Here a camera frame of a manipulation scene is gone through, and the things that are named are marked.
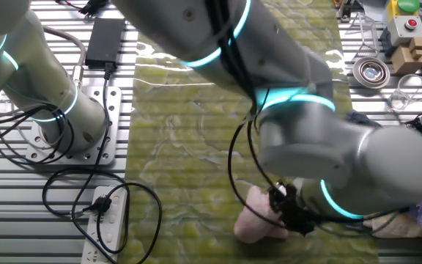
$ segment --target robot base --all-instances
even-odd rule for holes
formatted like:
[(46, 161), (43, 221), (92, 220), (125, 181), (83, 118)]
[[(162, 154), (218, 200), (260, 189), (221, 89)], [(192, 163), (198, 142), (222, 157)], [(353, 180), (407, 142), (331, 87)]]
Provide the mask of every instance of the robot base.
[[(84, 87), (84, 93), (91, 98), (91, 100), (98, 101), (101, 105), (103, 104), (103, 87)], [(118, 131), (119, 124), (119, 113), (120, 106), (122, 104), (122, 91), (118, 87), (109, 87), (108, 88), (108, 97), (107, 97), (107, 107), (108, 113), (110, 115), (110, 131), (108, 132), (107, 142), (103, 150), (102, 158), (100, 159), (100, 165), (109, 165), (115, 159), (115, 149), (116, 149), (116, 136)], [(43, 140), (43, 135), (41, 129), (37, 123), (34, 122), (32, 126), (32, 133), (29, 138), (30, 142), (35, 144), (38, 147), (50, 147)], [(53, 165), (93, 165), (97, 158), (99, 152), (101, 139), (97, 141), (95, 145), (90, 147), (87, 150), (78, 152), (78, 153), (68, 153), (65, 157), (60, 158), (58, 161), (53, 162)], [(41, 150), (37, 149), (31, 145), (27, 148), (26, 157), (32, 161), (40, 161), (53, 151), (53, 149)]]

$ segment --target white power strip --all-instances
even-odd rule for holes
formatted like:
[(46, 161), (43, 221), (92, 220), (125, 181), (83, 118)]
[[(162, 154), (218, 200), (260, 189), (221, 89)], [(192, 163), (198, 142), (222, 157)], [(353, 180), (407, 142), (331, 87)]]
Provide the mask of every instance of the white power strip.
[[(94, 202), (98, 197), (107, 195), (113, 188), (114, 187), (108, 186), (97, 187), (92, 201)], [(126, 190), (124, 188), (120, 188), (116, 190), (110, 198), (111, 205), (101, 218), (100, 231), (106, 246), (108, 246), (109, 249), (117, 250), (121, 238), (120, 232), (122, 231), (123, 218), (125, 217)], [(99, 243), (96, 225), (97, 214), (91, 213), (86, 232)], [(116, 255), (110, 254), (110, 257), (116, 260)], [(86, 242), (84, 242), (81, 264), (93, 263), (108, 263), (108, 261), (105, 256), (103, 256), (102, 253), (100, 253), (98, 249), (92, 245), (91, 241), (86, 239)]]

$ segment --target red emergency stop button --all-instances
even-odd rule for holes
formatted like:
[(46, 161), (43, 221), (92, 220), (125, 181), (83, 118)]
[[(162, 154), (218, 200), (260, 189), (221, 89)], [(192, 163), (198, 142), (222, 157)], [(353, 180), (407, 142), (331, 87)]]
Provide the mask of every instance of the red emergency stop button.
[(416, 26), (418, 25), (418, 22), (416, 22), (416, 20), (414, 20), (414, 19), (409, 19), (406, 23), (405, 23), (405, 25), (404, 25), (404, 27), (406, 27), (407, 29), (409, 29), (409, 30), (413, 30), (413, 29), (415, 29), (416, 28)]

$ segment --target yellow box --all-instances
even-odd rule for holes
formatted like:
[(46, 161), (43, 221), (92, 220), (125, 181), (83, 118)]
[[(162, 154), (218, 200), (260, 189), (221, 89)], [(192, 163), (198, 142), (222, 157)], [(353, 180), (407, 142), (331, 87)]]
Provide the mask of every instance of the yellow box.
[(390, 22), (394, 16), (398, 15), (419, 15), (418, 11), (411, 13), (401, 10), (397, 0), (390, 0), (390, 3), (387, 5), (387, 14), (388, 22)]

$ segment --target black power brick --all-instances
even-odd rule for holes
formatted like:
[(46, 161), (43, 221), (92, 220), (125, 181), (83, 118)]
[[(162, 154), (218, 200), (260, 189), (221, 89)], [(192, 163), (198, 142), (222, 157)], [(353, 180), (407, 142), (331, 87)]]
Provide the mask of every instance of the black power brick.
[(124, 29), (125, 19), (95, 18), (86, 55), (89, 69), (104, 70), (107, 64), (116, 69)]

